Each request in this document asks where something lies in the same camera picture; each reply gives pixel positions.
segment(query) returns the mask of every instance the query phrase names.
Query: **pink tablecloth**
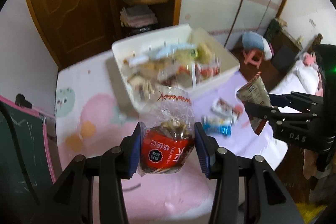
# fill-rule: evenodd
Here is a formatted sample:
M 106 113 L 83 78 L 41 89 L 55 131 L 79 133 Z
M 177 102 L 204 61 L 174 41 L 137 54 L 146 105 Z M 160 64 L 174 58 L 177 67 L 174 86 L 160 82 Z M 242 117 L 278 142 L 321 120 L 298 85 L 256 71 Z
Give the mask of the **pink tablecloth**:
M 132 134 L 137 124 L 136 120 L 125 120 L 120 114 L 111 86 L 113 74 L 108 73 L 108 63 L 112 58 L 111 52 L 105 52 L 62 70 L 58 75 L 56 107 L 58 102 L 64 104 L 56 114 L 56 129 L 63 169 L 77 154 L 86 157 L 102 155 L 119 145 L 123 137 Z M 240 104 L 235 93 L 245 83 L 238 72 L 216 90 L 204 93 L 193 102 L 196 121 L 200 121 L 202 115 L 210 114 L 211 104 L 217 97 L 232 105 Z M 78 140 L 80 133 L 86 138 L 74 150 L 67 145 L 66 139 L 72 136 Z M 260 136 L 255 135 L 244 113 L 232 128 L 230 138 L 215 137 L 219 145 L 251 158 L 267 146 L 271 135 L 268 126 Z M 179 219 L 179 216 L 186 215 L 195 218 L 208 213 L 213 201 L 214 183 L 202 174 L 195 150 L 176 174 L 140 177 L 135 173 L 131 180 L 122 181 L 128 218 L 131 223 L 147 223 L 157 218 Z M 99 223 L 97 180 L 93 192 L 94 220 Z

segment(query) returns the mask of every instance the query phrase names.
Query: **cartoon owl print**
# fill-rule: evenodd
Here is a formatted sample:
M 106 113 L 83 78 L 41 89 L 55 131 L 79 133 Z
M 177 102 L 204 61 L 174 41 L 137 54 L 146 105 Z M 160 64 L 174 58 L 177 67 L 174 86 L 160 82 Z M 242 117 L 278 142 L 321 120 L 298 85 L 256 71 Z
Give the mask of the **cartoon owl print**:
M 56 118 L 65 117 L 73 109 L 75 92 L 72 88 L 60 89 L 56 92 L 55 115 Z

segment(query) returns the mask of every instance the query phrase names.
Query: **white plastic basket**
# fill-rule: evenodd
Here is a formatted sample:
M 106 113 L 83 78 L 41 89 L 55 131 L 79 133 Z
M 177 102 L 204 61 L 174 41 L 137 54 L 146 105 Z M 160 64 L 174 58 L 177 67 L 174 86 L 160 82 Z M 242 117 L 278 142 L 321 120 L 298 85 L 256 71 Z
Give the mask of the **white plastic basket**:
M 206 43 L 208 47 L 216 53 L 216 57 L 220 60 L 220 74 L 210 80 L 203 81 L 196 87 L 187 88 L 191 100 L 201 96 L 205 91 L 214 89 L 220 84 L 227 81 L 236 71 L 239 70 L 239 61 L 225 49 L 217 40 L 210 36 L 205 30 L 199 28 L 193 30 L 188 24 L 167 27 L 144 34 L 135 35 L 129 38 L 119 40 L 112 44 L 112 52 L 118 66 L 122 83 L 128 93 L 133 107 L 136 111 L 140 111 L 143 105 L 134 100 L 132 88 L 127 83 L 127 78 L 122 73 L 123 61 L 127 57 L 140 55 L 148 50 L 153 50 L 164 45 L 187 43 L 192 44 Z M 121 96 L 118 103 L 125 110 L 129 103 Z

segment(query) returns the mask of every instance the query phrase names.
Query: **metal bolt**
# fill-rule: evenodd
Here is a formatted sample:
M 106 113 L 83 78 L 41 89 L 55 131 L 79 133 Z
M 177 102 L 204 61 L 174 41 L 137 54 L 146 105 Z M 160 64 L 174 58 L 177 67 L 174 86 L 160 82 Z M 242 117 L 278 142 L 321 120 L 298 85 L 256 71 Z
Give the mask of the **metal bolt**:
M 256 155 L 254 158 L 257 162 L 263 162 L 264 161 L 264 157 L 260 156 L 260 155 Z
M 83 155 L 77 155 L 77 156 L 75 156 L 75 161 L 76 162 L 80 162 L 80 161 L 82 161 L 84 159 L 84 156 Z
M 218 149 L 217 149 L 217 152 L 218 153 L 220 153 L 220 154 L 226 154 L 227 153 L 227 149 L 226 148 L 224 148 L 224 147 L 219 147 Z
M 114 154 L 117 154 L 117 153 L 121 152 L 121 148 L 119 146 L 112 147 L 111 152 L 114 153 Z

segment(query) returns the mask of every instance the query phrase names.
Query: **packaged food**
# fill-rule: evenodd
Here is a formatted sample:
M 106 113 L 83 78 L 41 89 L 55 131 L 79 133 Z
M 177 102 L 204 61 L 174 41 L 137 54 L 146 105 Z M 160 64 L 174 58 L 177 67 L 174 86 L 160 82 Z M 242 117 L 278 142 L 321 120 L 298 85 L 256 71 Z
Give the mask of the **packaged food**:
M 182 44 L 173 44 L 173 45 L 167 45 L 160 47 L 155 50 L 151 50 L 148 52 L 148 56 L 150 60 L 160 60 L 163 58 L 170 57 L 176 52 L 179 51 L 187 51 L 190 52 L 190 50 L 196 49 L 196 46 L 189 43 L 182 43 Z
M 140 114 L 140 121 L 140 175 L 179 171 L 194 148 L 194 113 L 188 94 L 161 86 L 157 102 Z
M 177 83 L 176 75 L 173 75 L 173 76 L 169 77 L 167 80 L 162 81 L 160 84 L 165 85 L 165 86 L 172 86 L 174 88 L 179 87 L 179 85 Z
M 230 117 L 221 119 L 218 117 L 202 117 L 202 125 L 205 133 L 221 133 L 231 136 L 232 119 Z
M 133 88 L 134 92 L 140 97 L 141 101 L 147 101 L 152 99 L 154 94 L 158 94 L 158 91 L 155 85 L 149 80 L 141 77 L 140 75 L 135 75 L 127 81 L 131 87 Z
M 213 102 L 212 111 L 222 118 L 230 118 L 232 120 L 232 125 L 237 123 L 241 114 L 239 109 L 233 108 L 222 98 L 218 98 Z
M 245 102 L 251 102 L 259 105 L 271 106 L 268 92 L 260 74 L 261 72 L 258 72 L 255 77 L 237 91 L 237 97 L 243 104 Z M 253 131 L 257 135 L 260 135 L 267 120 L 250 117 L 250 122 Z
M 197 50 L 189 51 L 178 51 L 173 55 L 176 62 L 179 63 L 179 73 L 185 73 L 191 75 L 192 65 L 195 62 L 195 59 L 198 57 Z
M 151 51 L 145 52 L 140 55 L 131 56 L 124 59 L 124 64 L 129 67 L 134 67 L 137 65 L 144 64 L 148 61 L 158 61 L 176 55 L 178 52 L 186 55 L 194 55 L 194 58 L 197 56 L 195 52 L 196 46 L 193 44 L 182 43 L 182 44 L 173 44 L 162 46 Z
M 176 75 L 180 65 L 171 58 L 158 61 L 148 61 L 139 65 L 138 73 L 144 78 L 162 82 Z
M 197 46 L 198 58 L 197 62 L 200 64 L 210 64 L 215 58 L 215 53 L 210 50 L 208 45 L 200 43 Z
M 204 80 L 210 79 L 221 72 L 221 63 L 215 58 L 209 64 L 195 64 L 196 83 L 201 83 Z

